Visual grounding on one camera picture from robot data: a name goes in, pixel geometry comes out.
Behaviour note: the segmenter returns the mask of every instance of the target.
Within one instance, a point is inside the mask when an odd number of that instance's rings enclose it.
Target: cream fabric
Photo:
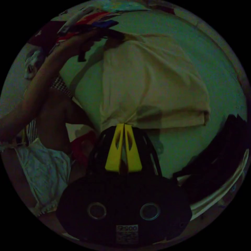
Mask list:
[[[104,52],[101,131],[118,123],[141,129],[204,125],[209,95],[171,36],[127,34]]]

